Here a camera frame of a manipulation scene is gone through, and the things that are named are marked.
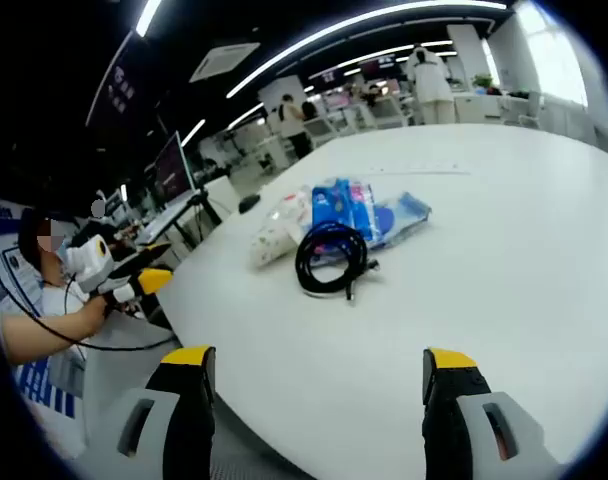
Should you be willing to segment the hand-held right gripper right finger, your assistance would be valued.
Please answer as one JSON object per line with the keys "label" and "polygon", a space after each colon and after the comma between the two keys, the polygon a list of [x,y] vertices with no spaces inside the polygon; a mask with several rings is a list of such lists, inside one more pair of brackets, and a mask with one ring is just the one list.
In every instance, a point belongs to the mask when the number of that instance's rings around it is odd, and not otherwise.
{"label": "hand-held right gripper right finger", "polygon": [[427,479],[557,479],[541,425],[493,392],[467,355],[423,351],[422,436]]}

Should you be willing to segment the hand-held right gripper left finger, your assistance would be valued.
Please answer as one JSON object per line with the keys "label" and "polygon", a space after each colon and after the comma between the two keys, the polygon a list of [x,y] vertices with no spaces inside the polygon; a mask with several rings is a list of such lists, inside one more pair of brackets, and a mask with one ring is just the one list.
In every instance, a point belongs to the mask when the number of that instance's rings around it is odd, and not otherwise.
{"label": "hand-held right gripper left finger", "polygon": [[78,457],[80,479],[208,479],[215,433],[213,346],[163,357],[118,396]]}

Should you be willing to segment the person's left hand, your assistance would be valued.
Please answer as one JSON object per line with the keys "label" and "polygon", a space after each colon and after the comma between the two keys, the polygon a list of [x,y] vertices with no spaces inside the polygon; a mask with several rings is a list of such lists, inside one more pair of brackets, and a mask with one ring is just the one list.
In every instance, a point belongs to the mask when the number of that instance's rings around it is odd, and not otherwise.
{"label": "person's left hand", "polygon": [[93,331],[100,329],[115,304],[116,300],[112,292],[96,295],[89,299],[84,306],[84,311],[88,325]]}

